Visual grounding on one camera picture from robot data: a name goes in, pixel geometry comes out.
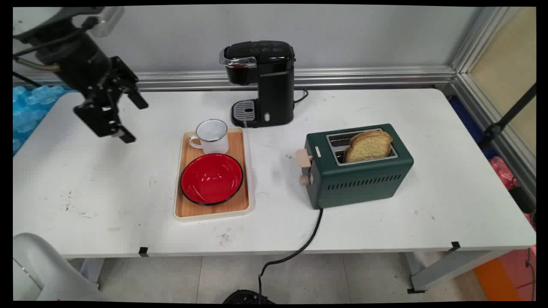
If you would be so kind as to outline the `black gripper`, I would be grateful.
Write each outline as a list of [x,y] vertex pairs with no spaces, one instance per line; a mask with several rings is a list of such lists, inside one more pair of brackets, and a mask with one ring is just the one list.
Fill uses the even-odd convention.
[[149,104],[137,87],[136,74],[120,57],[107,57],[86,33],[37,33],[35,47],[39,61],[57,65],[55,74],[84,96],[74,113],[89,129],[100,138],[136,141],[121,123],[118,100],[125,94],[140,110]]

